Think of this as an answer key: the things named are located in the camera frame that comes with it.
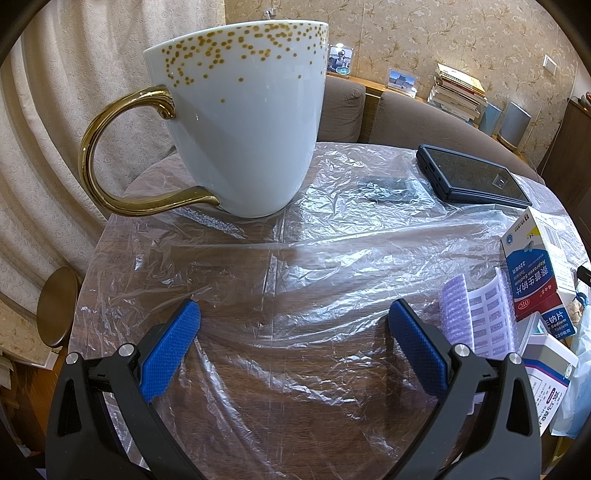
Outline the purple white hair roller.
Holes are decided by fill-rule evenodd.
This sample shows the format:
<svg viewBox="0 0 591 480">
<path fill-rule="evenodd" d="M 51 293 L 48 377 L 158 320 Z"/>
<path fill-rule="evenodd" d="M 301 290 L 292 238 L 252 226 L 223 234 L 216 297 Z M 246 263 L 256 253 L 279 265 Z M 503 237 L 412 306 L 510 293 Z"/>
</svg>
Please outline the purple white hair roller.
<svg viewBox="0 0 591 480">
<path fill-rule="evenodd" d="M 441 326 L 452 344 L 464 344 L 477 356 L 503 360 L 517 353 L 517 328 L 503 271 L 486 285 L 468 290 L 464 274 L 448 281 L 439 297 Z"/>
</svg>

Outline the blue white red medicine box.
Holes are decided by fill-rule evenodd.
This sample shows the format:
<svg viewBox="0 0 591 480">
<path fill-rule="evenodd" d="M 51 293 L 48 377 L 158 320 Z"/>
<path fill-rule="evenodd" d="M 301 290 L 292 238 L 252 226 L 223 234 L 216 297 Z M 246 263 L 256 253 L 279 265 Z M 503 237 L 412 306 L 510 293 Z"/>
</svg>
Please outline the blue white red medicine box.
<svg viewBox="0 0 591 480">
<path fill-rule="evenodd" d="M 575 280 L 550 216 L 526 208 L 501 243 L 516 319 L 538 312 L 556 339 L 573 336 L 576 328 L 567 306 L 576 296 Z"/>
</svg>

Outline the round gold stool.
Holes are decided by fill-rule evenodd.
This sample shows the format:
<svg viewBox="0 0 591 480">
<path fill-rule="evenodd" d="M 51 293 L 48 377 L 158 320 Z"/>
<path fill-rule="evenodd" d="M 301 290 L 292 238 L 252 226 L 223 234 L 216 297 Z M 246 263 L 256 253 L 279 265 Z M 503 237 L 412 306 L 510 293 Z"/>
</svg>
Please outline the round gold stool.
<svg viewBox="0 0 591 480">
<path fill-rule="evenodd" d="M 37 328 L 49 347 L 61 346 L 69 335 L 80 291 L 76 273 L 68 267 L 55 270 L 41 289 L 37 304 Z"/>
</svg>

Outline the clear plastic table cover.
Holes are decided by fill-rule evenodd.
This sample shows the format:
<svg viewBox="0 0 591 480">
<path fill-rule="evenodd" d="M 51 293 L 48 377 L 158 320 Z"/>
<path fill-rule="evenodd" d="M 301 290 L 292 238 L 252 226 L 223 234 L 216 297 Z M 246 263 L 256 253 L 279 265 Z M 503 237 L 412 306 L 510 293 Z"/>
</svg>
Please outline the clear plastic table cover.
<svg viewBox="0 0 591 480">
<path fill-rule="evenodd" d="M 441 202 L 412 150 L 321 143 L 276 215 L 110 218 L 69 347 L 110 355 L 191 298 L 200 331 L 154 406 L 207 478 L 381 479 L 435 405 L 388 333 L 391 303 L 437 323 L 443 285 L 488 283 L 519 216 Z"/>
</svg>

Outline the dark wooden cabinet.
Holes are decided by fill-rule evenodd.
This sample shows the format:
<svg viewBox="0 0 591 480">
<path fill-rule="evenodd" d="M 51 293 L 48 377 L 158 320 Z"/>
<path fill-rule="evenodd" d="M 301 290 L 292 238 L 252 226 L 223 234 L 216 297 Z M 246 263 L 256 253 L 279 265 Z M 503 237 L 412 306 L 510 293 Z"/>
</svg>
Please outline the dark wooden cabinet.
<svg viewBox="0 0 591 480">
<path fill-rule="evenodd" d="M 569 99 L 563 120 L 537 167 L 538 174 L 561 201 L 590 254 L 590 113 Z"/>
</svg>

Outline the small blue speaker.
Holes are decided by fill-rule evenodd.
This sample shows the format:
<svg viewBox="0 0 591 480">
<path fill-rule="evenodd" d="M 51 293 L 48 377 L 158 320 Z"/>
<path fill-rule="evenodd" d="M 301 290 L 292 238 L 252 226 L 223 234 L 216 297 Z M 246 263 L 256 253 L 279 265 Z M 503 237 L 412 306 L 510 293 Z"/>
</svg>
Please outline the small blue speaker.
<svg viewBox="0 0 591 480">
<path fill-rule="evenodd" d="M 492 103 L 488 103 L 484 112 L 482 114 L 482 118 L 479 122 L 479 130 L 485 133 L 486 135 L 492 136 L 499 118 L 501 116 L 501 109 L 495 106 Z"/>
</svg>

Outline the large grey speaker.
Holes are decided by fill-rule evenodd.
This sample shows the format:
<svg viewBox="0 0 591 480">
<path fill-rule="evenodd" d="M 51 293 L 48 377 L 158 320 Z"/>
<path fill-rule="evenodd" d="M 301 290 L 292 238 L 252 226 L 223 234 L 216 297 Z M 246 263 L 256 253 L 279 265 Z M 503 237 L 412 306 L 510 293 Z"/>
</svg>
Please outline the large grey speaker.
<svg viewBox="0 0 591 480">
<path fill-rule="evenodd" d="M 507 148 L 517 150 L 530 121 L 531 115 L 526 110 L 510 102 L 497 134 L 498 140 Z"/>
</svg>

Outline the brown sofa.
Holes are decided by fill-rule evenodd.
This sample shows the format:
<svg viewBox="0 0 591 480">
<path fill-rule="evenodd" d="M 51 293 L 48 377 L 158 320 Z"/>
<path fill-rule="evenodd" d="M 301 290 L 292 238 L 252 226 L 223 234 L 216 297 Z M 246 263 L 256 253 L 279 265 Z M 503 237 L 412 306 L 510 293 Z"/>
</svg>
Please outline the brown sofa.
<svg viewBox="0 0 591 480">
<path fill-rule="evenodd" d="M 363 85 L 329 76 L 325 80 L 318 140 L 360 143 L 366 106 Z M 407 149 L 421 144 L 443 147 L 497 163 L 540 184 L 544 182 L 527 163 L 484 132 L 429 104 L 390 90 L 378 101 L 367 141 Z"/>
</svg>

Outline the stack of books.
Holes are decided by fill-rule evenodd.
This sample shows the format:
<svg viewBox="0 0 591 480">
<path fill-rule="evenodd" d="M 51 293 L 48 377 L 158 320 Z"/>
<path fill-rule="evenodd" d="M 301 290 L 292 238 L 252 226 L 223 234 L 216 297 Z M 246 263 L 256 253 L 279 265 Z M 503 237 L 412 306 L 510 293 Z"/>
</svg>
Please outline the stack of books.
<svg viewBox="0 0 591 480">
<path fill-rule="evenodd" d="M 436 66 L 428 102 L 467 123 L 478 122 L 488 105 L 477 78 L 442 63 Z"/>
</svg>

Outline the beige curtain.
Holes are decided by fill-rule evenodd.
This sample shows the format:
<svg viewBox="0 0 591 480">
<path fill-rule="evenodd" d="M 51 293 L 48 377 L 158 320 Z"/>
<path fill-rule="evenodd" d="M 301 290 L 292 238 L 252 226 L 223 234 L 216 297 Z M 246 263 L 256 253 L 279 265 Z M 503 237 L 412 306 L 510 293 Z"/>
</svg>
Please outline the beige curtain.
<svg viewBox="0 0 591 480">
<path fill-rule="evenodd" d="M 84 273 L 107 220 L 80 185 L 90 120 L 149 84 L 142 53 L 223 24 L 221 1 L 51 1 L 1 67 L 1 298 L 33 315 L 57 268 Z"/>
</svg>

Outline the photo frame landscape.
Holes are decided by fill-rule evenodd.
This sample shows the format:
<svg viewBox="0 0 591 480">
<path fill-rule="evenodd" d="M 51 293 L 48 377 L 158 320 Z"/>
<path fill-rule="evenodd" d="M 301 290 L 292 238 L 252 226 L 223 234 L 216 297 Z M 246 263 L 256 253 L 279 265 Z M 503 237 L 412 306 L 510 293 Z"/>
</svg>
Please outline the photo frame landscape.
<svg viewBox="0 0 591 480">
<path fill-rule="evenodd" d="M 411 98 L 415 98 L 418 92 L 416 78 L 409 73 L 401 72 L 394 68 L 389 70 L 386 86 L 388 89 L 397 91 Z"/>
</svg>

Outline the photo frame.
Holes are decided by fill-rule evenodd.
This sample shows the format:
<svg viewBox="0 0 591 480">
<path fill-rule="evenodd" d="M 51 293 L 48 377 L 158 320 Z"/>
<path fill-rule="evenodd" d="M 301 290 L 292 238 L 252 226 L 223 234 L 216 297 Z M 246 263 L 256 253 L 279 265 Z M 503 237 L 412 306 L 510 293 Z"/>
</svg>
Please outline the photo frame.
<svg viewBox="0 0 591 480">
<path fill-rule="evenodd" d="M 327 72 L 348 78 L 352 73 L 353 48 L 342 43 L 329 46 Z"/>
</svg>

